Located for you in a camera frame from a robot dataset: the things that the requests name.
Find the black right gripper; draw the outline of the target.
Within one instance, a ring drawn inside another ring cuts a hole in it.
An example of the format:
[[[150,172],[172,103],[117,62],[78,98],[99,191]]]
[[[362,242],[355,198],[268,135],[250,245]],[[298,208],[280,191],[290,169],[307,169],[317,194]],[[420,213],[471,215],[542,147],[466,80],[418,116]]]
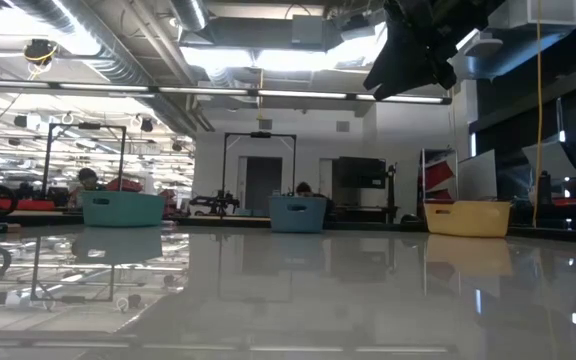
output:
[[[377,100],[425,85],[456,84],[450,60],[463,37],[463,0],[385,0],[384,46],[364,86]]]

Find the yellow plastic bin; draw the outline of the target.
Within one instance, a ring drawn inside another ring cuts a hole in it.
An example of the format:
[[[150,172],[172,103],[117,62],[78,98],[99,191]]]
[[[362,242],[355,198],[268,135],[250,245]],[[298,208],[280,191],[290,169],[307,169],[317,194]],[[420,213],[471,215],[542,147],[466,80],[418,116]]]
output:
[[[430,233],[479,238],[504,237],[511,204],[494,201],[426,202],[424,212]]]

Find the blue-grey plastic bin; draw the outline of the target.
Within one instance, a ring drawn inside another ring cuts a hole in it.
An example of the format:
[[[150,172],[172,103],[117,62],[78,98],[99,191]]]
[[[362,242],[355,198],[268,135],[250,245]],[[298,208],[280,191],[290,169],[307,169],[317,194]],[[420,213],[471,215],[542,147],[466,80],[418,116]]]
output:
[[[327,200],[322,197],[271,196],[271,230],[278,233],[320,233]]]

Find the teal plastic bin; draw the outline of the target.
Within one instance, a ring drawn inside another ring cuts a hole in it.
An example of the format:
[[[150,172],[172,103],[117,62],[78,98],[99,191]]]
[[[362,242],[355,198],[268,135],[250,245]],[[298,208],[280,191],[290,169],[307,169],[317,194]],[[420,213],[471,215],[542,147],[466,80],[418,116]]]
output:
[[[150,227],[163,219],[165,198],[127,191],[82,194],[84,224],[93,227]]]

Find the ceiling light tube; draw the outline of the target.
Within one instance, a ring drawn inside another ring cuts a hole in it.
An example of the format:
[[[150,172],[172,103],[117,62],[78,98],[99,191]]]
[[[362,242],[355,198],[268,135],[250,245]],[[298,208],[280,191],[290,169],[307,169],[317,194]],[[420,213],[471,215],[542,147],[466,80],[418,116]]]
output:
[[[346,93],[316,92],[316,91],[295,91],[295,90],[269,90],[259,89],[257,95],[260,97],[277,98],[300,98],[300,99],[326,99],[326,100],[346,100]]]
[[[257,89],[239,88],[212,88],[212,87],[162,87],[154,85],[117,85],[94,83],[64,83],[42,81],[0,80],[0,88],[6,89],[32,89],[32,90],[72,90],[72,91],[99,91],[135,94],[179,93],[197,95],[219,96],[257,96]]]
[[[371,94],[357,94],[354,100],[362,102],[381,101],[382,103],[402,103],[415,105],[450,105],[452,103],[452,99],[450,97],[424,97],[412,95],[395,95],[379,100]]]

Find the white ceiling fixture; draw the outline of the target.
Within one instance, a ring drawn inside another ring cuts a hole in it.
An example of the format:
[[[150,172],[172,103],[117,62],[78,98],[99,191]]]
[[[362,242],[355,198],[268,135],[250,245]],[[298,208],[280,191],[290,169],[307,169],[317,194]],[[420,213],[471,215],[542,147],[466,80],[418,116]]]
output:
[[[498,51],[502,45],[503,41],[491,33],[474,29],[457,44],[457,50],[465,57],[483,58]]]

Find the black background monitor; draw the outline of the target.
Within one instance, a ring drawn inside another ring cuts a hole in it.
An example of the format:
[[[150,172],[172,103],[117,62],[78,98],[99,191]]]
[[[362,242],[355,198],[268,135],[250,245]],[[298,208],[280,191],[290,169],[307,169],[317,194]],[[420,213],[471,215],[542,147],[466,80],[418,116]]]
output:
[[[384,189],[386,162],[378,158],[339,157],[332,163],[333,180],[339,187]]]

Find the white monitor back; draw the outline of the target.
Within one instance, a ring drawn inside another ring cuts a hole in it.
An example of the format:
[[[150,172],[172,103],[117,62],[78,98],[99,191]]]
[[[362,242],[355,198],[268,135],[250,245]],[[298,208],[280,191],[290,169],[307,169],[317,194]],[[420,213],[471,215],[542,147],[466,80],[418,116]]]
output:
[[[484,201],[497,198],[495,150],[470,157],[458,164],[459,199]]]

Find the person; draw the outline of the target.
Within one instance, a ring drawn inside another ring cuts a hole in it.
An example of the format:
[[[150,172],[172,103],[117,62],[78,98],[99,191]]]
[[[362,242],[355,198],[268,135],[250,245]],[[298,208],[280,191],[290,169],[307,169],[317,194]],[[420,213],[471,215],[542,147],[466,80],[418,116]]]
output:
[[[99,183],[96,172],[91,168],[82,168],[78,172],[79,185],[70,193],[68,208],[81,209],[82,194],[85,191],[104,191],[105,186]]]
[[[307,182],[300,182],[297,185],[295,192],[296,192],[296,195],[300,196],[300,197],[317,197],[317,198],[325,199],[326,200],[326,210],[325,210],[324,220],[326,222],[331,222],[331,221],[336,219],[336,209],[335,209],[334,202],[330,198],[326,197],[325,195],[314,192],[312,190],[311,186]]]

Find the grey monitor back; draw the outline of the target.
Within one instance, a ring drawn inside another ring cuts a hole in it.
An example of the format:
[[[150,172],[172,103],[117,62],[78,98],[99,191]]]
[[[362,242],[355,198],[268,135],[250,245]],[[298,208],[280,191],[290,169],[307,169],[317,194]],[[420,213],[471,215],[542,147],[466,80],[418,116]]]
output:
[[[576,178],[576,165],[571,157],[570,148],[565,142],[559,140],[541,143],[541,167],[538,164],[538,146],[536,144],[522,148],[532,169],[532,175],[538,176],[546,171],[552,180],[570,180]]]

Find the black bottle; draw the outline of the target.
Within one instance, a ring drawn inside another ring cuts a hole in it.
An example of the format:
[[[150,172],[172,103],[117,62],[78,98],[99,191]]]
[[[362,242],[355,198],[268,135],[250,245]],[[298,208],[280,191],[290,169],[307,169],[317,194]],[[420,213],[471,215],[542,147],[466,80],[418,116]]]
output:
[[[546,170],[542,170],[536,187],[537,203],[550,205],[552,203],[551,176]]]

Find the black yellow ceiling reel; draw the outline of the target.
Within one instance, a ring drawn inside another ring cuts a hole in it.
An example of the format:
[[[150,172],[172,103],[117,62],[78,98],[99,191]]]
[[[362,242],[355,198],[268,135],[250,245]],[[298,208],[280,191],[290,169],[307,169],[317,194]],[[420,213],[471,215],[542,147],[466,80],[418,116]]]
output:
[[[58,45],[47,39],[32,39],[24,47],[23,56],[31,64],[49,65],[58,51]]]

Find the grey ceiling duct box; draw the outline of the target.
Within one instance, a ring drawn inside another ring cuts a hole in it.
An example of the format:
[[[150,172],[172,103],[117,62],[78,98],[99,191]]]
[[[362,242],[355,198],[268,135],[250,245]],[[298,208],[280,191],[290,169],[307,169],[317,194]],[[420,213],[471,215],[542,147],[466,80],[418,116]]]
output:
[[[324,43],[324,21],[319,16],[293,15],[291,43],[294,47],[320,48]]]

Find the black metal frame stand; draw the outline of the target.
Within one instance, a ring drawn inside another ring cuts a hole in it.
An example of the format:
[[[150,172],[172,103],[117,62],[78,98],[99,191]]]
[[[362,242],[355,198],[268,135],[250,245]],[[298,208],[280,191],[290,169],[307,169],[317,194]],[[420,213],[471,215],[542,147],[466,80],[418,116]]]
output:
[[[222,177],[221,177],[221,188],[220,191],[225,193],[226,190],[226,174],[227,174],[227,152],[231,145],[234,145],[237,141],[229,142],[231,136],[237,137],[249,137],[256,139],[270,139],[276,138],[290,138],[293,141],[292,149],[292,184],[289,190],[295,190],[296,187],[296,163],[297,163],[297,135],[295,134],[279,134],[267,131],[254,131],[254,132],[225,132],[223,137],[223,155],[222,155]]]
[[[53,135],[53,131],[56,128],[60,128],[62,133],[69,130],[73,127],[73,124],[63,124],[63,123],[49,123],[48,124],[48,133],[47,133],[47,140],[46,140],[46,149],[45,149],[45,157],[44,157],[44,167],[43,167],[43,176],[42,176],[42,187],[41,187],[41,195],[43,197],[47,196],[48,190],[48,177],[49,177],[49,167],[50,167],[50,159],[52,153],[52,144],[56,141],[60,135]],[[91,123],[91,122],[82,122],[76,125],[76,127],[80,130],[90,130],[90,131],[100,131],[101,129],[110,130],[120,130],[121,131],[121,139],[120,139],[120,152],[119,152],[119,165],[118,165],[118,191],[123,189],[123,174],[124,174],[124,154],[125,154],[125,145],[127,140],[127,127],[120,126],[120,125],[105,125],[100,123]]]

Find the silver ceiling air duct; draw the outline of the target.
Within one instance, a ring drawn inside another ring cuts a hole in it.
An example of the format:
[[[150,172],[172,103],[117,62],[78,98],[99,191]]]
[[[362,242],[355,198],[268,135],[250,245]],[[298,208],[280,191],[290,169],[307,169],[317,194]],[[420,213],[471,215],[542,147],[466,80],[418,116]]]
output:
[[[86,51],[74,51],[83,55],[90,53],[109,60],[92,60],[89,66],[114,85],[155,85],[155,80],[129,52],[128,48],[105,25],[83,0],[6,0],[40,23],[56,30],[66,47],[68,40],[83,40],[90,45]],[[187,110],[174,104],[172,99],[161,94],[154,97],[138,98],[142,104],[154,110],[163,122],[173,131],[189,136],[209,128],[205,122],[196,119]]]

